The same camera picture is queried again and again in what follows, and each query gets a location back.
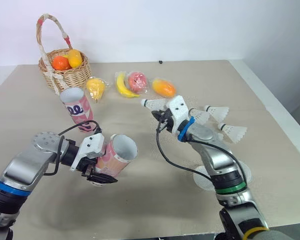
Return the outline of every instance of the banana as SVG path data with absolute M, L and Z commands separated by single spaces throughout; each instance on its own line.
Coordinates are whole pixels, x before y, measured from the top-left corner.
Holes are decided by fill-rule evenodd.
M 139 94 L 135 94 L 134 92 L 130 91 L 126 85 L 125 85 L 125 73 L 120 72 L 118 76 L 116 77 L 116 89 L 118 89 L 118 92 L 126 97 L 126 98 L 135 98 L 140 97 Z

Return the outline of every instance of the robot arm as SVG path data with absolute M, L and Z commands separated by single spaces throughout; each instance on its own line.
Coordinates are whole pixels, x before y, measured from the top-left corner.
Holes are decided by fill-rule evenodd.
M 105 154 L 104 136 L 86 137 L 80 147 L 70 139 L 64 140 L 53 132 L 40 132 L 31 140 L 25 151 L 16 155 L 0 175 L 0 240 L 12 239 L 9 229 L 19 215 L 19 210 L 43 176 L 57 173 L 59 163 L 71 171 L 80 171 L 91 183 L 115 183 L 112 176 L 96 173 L 97 157 Z M 55 171 L 47 173 L 48 165 Z
M 247 240 L 249 239 L 290 239 L 282 233 L 269 231 L 268 225 L 260 212 L 251 191 L 247 186 L 245 174 L 239 161 L 218 134 L 210 128 L 189 118 L 189 110 L 182 96 L 176 96 L 170 101 L 163 99 L 142 100 L 141 104 L 152 111 L 159 121 L 157 128 L 157 144 L 167 162 L 159 143 L 159 133 L 166 128 L 181 142 L 191 144 L 201 156 L 209 177 L 214 185 L 216 198 L 223 206 L 219 212 L 225 233 L 217 236 L 217 240 Z

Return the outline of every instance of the white shuttlecock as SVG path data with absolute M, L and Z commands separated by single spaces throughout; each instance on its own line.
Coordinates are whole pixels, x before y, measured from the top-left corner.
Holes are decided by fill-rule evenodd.
M 224 132 L 233 143 L 237 144 L 248 130 L 245 126 L 231 126 L 224 122 L 218 124 L 218 129 Z
M 211 116 L 218 122 L 221 123 L 229 112 L 227 106 L 204 106 L 204 110 L 211 114 Z
M 201 111 L 196 108 L 191 108 L 189 111 L 189 115 L 193 116 L 195 119 L 195 122 L 204 125 L 210 118 L 210 114 L 207 113 L 206 111 Z
M 250 168 L 244 162 L 242 162 L 240 160 L 239 160 L 239 162 L 245 173 L 246 181 L 248 182 L 248 184 L 251 183 L 252 182 L 252 174 L 251 174 Z M 208 172 L 207 172 L 205 166 L 198 166 L 195 170 L 202 174 L 208 175 Z M 212 182 L 209 181 L 208 179 L 206 179 L 205 177 L 194 173 L 193 180 L 199 188 L 206 190 L 206 191 L 215 191 L 215 187 L 212 184 Z
M 165 111 L 167 110 L 166 103 L 168 100 L 166 98 L 160 98 L 160 99 L 154 99 L 154 100 L 148 100 L 148 99 L 142 99 L 141 105 L 150 109 L 151 111 Z

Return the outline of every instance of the white backdrop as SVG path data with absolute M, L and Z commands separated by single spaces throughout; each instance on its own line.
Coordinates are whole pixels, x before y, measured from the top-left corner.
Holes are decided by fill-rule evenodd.
M 244 59 L 289 111 L 300 104 L 300 0 L 0 1 L 0 66 L 38 63 L 43 13 L 92 63 Z M 48 20 L 42 42 L 66 47 Z

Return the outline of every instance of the basket handle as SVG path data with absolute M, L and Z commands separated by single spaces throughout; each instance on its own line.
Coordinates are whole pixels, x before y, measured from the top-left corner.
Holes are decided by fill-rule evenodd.
M 41 36 L 42 36 L 42 25 L 44 23 L 45 20 L 47 19 L 50 19 L 52 21 L 54 21 L 54 23 L 59 27 L 61 33 L 62 33 L 62 37 L 63 39 L 65 40 L 66 44 L 68 45 L 68 47 L 70 49 L 72 49 L 72 46 L 71 46 L 71 43 L 70 43 L 70 39 L 69 39 L 69 36 L 68 34 L 66 34 L 66 32 L 64 31 L 64 29 L 62 28 L 60 22 L 56 19 L 56 17 L 48 14 L 48 13 L 45 13 L 43 14 L 41 17 L 39 17 L 38 21 L 36 22 L 36 40 L 39 44 L 39 49 L 40 49 L 40 52 L 41 52 L 41 55 L 42 55 L 42 60 L 43 60 L 43 64 L 45 65 L 49 75 L 50 75 L 50 80 L 52 82 L 52 85 L 53 85 L 53 88 L 54 88 L 54 91 L 55 91 L 55 94 L 59 95 L 59 89 L 57 88 L 56 84 L 55 84 L 55 81 L 53 78 L 56 78 L 59 80 L 61 86 L 64 88 L 64 89 L 67 89 L 68 88 L 68 85 L 63 81 L 63 76 L 60 75 L 60 74 L 56 74 L 55 73 L 55 70 L 54 68 L 51 66 L 50 64 L 50 61 L 49 61 L 49 58 L 45 52 L 45 49 L 44 47 L 42 46 L 42 42 L 41 42 Z

